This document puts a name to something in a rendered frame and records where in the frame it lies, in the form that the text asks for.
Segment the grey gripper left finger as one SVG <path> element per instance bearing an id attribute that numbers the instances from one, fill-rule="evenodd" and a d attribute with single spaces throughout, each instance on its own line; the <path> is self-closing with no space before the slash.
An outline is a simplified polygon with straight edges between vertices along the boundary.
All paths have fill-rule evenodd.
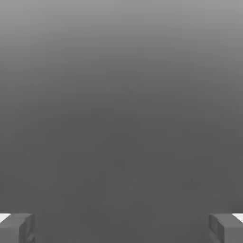
<path id="1" fill-rule="evenodd" d="M 36 243 L 35 215 L 0 213 L 0 243 Z"/>

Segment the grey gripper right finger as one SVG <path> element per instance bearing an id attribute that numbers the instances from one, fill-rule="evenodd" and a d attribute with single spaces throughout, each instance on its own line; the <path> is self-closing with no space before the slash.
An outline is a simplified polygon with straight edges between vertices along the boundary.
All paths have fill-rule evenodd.
<path id="1" fill-rule="evenodd" d="M 243 213 L 210 214 L 208 227 L 212 243 L 243 243 Z"/>

